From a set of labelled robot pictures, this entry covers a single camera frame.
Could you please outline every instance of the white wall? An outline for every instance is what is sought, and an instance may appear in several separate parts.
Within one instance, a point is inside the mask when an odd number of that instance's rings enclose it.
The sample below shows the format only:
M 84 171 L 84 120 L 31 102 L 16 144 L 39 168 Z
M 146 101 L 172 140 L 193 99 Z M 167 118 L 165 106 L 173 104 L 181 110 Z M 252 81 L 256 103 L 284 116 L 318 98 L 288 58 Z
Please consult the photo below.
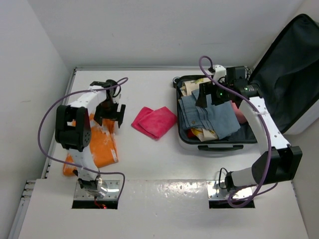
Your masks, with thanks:
M 26 0 L 0 1 L 0 239 L 8 236 L 27 179 L 41 176 L 37 128 L 70 76 Z M 48 149 L 53 114 L 43 132 Z
M 319 1 L 305 0 L 296 15 L 300 13 L 306 13 L 319 22 Z M 291 136 L 289 140 L 292 145 L 300 146 L 303 151 L 294 185 L 309 239 L 317 239 L 319 235 L 319 120 L 302 134 Z
M 303 0 L 28 0 L 69 67 L 252 65 Z

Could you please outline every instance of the red wire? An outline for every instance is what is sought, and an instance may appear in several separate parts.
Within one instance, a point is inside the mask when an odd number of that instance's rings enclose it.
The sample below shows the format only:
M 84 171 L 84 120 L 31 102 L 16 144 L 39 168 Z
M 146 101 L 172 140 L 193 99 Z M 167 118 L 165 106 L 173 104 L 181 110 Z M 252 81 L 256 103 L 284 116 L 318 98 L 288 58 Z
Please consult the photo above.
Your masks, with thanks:
M 96 206 L 98 206 L 99 209 L 101 209 L 101 206 L 100 206 L 100 204 L 97 203 L 96 198 L 94 199 L 94 204 L 95 204 Z

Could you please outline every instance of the suitcase handle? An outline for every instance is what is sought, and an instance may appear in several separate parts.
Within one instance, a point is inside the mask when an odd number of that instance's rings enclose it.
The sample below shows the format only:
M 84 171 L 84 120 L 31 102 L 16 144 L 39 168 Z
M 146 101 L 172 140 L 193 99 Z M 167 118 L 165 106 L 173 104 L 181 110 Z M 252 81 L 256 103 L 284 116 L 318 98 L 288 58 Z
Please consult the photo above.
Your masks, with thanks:
M 199 145 L 198 146 L 198 150 L 203 150 L 203 151 L 215 151 L 215 152 L 223 152 L 223 151 L 235 151 L 235 150 L 239 150 L 239 149 L 243 149 L 244 146 L 243 145 L 233 145 L 232 147 L 208 147 L 207 145 Z

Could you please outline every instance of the blue denim fabric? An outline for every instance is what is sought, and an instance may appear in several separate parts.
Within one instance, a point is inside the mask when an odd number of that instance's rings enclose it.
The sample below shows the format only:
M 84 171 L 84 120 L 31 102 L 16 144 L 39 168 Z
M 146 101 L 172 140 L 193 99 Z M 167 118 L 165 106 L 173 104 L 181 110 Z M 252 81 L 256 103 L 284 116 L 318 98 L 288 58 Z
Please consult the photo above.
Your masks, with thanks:
M 183 129 L 205 128 L 214 130 L 219 139 L 225 138 L 239 130 L 240 125 L 230 102 L 214 106 L 211 104 L 211 96 L 207 96 L 207 108 L 196 107 L 199 90 L 192 92 L 191 96 L 182 97 L 179 100 L 183 115 Z

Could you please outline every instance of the red cloth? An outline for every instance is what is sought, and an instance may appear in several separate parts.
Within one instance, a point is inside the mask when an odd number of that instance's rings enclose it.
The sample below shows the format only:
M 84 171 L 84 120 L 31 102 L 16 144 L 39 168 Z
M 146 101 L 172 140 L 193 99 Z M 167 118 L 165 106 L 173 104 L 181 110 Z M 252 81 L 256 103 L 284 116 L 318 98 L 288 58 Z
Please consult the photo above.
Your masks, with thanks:
M 147 107 L 143 107 L 143 108 L 141 109 L 141 111 L 139 112 L 139 114 L 136 116 L 135 120 L 133 121 L 133 123 L 132 123 L 131 125 L 132 125 L 132 127 L 133 127 L 134 129 L 136 129 L 137 131 L 139 131 L 139 132 L 141 132 L 141 133 L 147 135 L 148 137 L 157 139 L 154 135 L 152 135 L 151 133 L 148 133 L 145 129 L 143 129 L 143 128 L 139 125 L 139 121 L 140 121 L 143 117 L 149 115 L 149 114 L 152 113 L 152 112 L 153 112 L 152 109 L 147 108 Z
M 176 123 L 177 117 L 167 107 L 151 112 L 144 107 L 135 118 L 132 126 L 139 132 L 153 138 L 160 139 Z
M 188 129 L 188 130 L 187 130 L 187 137 L 188 137 L 188 138 L 194 138 L 194 137 L 196 137 L 196 135 L 193 134 L 193 132 L 191 131 L 191 129 Z
M 237 108 L 236 104 L 234 102 L 231 102 L 231 107 L 233 108 L 235 115 L 237 117 L 237 120 L 239 123 L 246 123 L 247 120 L 244 117 L 243 113 Z

